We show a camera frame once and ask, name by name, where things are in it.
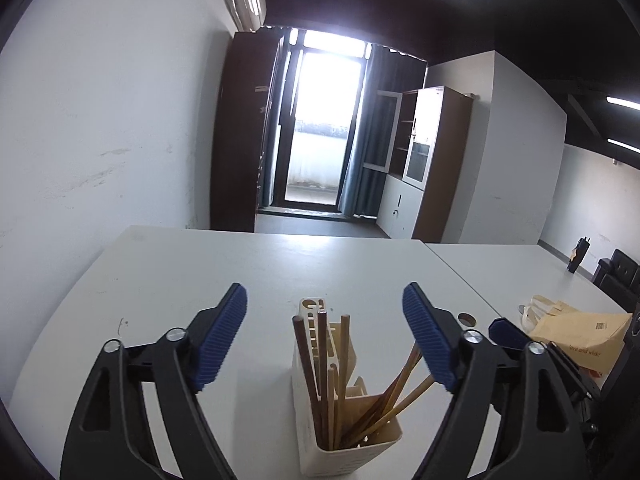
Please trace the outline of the small dark object on table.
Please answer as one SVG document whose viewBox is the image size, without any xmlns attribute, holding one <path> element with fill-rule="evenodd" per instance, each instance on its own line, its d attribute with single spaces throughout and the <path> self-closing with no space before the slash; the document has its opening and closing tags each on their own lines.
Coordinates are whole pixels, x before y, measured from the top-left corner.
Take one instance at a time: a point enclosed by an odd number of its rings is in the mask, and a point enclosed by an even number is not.
<svg viewBox="0 0 640 480">
<path fill-rule="evenodd" d="M 590 239 L 588 237 L 581 237 L 576 246 L 574 247 L 570 258 L 567 263 L 567 271 L 570 273 L 575 273 L 577 269 L 582 264 L 582 260 L 584 260 L 586 253 L 590 247 Z"/>
</svg>

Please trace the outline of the black leather sofa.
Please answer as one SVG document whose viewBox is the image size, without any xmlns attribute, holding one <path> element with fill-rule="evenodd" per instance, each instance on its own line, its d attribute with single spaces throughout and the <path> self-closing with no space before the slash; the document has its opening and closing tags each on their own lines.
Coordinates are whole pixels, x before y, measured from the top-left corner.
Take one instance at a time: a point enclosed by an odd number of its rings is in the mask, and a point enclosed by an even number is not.
<svg viewBox="0 0 640 480">
<path fill-rule="evenodd" d="M 639 297 L 639 265 L 620 249 L 599 260 L 593 284 L 608 296 Z"/>
</svg>

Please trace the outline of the cream plastic utensil holder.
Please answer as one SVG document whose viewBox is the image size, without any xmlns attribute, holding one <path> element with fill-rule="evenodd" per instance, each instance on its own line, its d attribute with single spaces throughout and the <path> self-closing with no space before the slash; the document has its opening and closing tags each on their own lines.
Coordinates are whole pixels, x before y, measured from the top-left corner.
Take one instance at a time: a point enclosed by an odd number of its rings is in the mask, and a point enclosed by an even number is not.
<svg viewBox="0 0 640 480">
<path fill-rule="evenodd" d="M 339 477 L 352 474 L 370 463 L 400 441 L 402 430 L 396 419 L 386 422 L 381 430 L 364 439 L 354 448 L 343 448 L 338 439 L 347 434 L 360 417 L 378 400 L 376 394 L 367 392 L 363 379 L 355 375 L 357 357 L 350 342 L 341 343 L 341 324 L 326 323 L 326 362 L 328 363 L 328 436 L 333 443 L 328 448 L 320 445 L 320 430 L 312 401 L 319 402 L 321 396 L 312 396 L 311 391 L 320 390 L 320 349 L 318 345 L 318 314 L 326 310 L 321 298 L 300 300 L 297 314 L 303 319 L 309 370 L 304 367 L 299 348 L 293 351 L 291 382 L 300 473 L 308 478 Z"/>
</svg>

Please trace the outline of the white and brown cabinet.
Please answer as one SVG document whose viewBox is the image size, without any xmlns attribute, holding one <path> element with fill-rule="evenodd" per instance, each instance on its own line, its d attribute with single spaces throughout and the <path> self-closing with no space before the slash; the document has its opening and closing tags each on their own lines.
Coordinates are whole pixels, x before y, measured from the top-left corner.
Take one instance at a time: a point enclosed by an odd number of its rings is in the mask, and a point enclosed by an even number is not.
<svg viewBox="0 0 640 480">
<path fill-rule="evenodd" d="M 388 237 L 442 240 L 472 107 L 472 96 L 446 86 L 401 93 L 376 215 L 376 224 Z"/>
</svg>

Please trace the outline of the ceiling strip light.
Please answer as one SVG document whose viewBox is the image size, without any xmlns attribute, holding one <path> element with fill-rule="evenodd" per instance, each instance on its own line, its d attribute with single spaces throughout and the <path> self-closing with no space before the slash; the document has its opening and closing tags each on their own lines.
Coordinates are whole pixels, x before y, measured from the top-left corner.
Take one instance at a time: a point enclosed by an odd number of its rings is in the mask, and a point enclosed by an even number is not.
<svg viewBox="0 0 640 480">
<path fill-rule="evenodd" d="M 634 101 L 631 101 L 631 100 L 616 98 L 615 96 L 607 96 L 606 97 L 606 102 L 608 102 L 608 104 L 630 108 L 631 110 L 640 110 L 640 103 L 639 102 L 634 102 Z"/>
</svg>

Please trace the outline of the blue grey curtain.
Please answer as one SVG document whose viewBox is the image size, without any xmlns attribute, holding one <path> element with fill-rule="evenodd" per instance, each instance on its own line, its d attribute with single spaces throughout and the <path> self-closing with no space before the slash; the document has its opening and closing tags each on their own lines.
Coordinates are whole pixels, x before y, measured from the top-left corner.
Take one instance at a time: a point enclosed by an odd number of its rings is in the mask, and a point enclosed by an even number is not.
<svg viewBox="0 0 640 480">
<path fill-rule="evenodd" d="M 378 214 L 402 92 L 423 87 L 426 63 L 375 44 L 367 60 L 362 99 L 338 210 L 346 217 Z"/>
</svg>

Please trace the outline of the glass balcony door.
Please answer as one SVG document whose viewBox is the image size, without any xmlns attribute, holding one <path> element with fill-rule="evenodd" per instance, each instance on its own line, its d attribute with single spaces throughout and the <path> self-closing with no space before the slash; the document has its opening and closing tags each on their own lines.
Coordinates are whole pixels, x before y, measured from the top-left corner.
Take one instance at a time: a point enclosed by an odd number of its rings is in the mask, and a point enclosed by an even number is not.
<svg viewBox="0 0 640 480">
<path fill-rule="evenodd" d="M 285 47 L 272 204 L 337 212 L 371 45 L 293 28 Z"/>
</svg>

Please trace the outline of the dark brown wardrobe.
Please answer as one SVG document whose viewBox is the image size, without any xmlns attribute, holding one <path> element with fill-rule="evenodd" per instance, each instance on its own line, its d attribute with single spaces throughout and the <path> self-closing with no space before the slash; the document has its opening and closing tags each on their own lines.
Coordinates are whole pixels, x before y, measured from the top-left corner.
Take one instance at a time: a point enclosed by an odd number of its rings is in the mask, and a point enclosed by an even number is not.
<svg viewBox="0 0 640 480">
<path fill-rule="evenodd" d="M 262 156 L 283 32 L 237 32 L 224 61 L 213 136 L 209 224 L 253 232 Z"/>
</svg>

